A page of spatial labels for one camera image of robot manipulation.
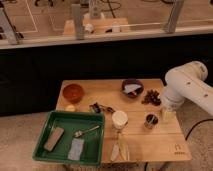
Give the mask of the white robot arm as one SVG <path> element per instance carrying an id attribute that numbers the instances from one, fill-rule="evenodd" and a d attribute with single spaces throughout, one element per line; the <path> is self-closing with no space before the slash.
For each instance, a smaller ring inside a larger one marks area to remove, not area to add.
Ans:
<path id="1" fill-rule="evenodd" d="M 205 83 L 207 76 L 207 67 L 200 61 L 170 69 L 160 96 L 162 106 L 175 111 L 189 99 L 213 116 L 213 87 Z"/>

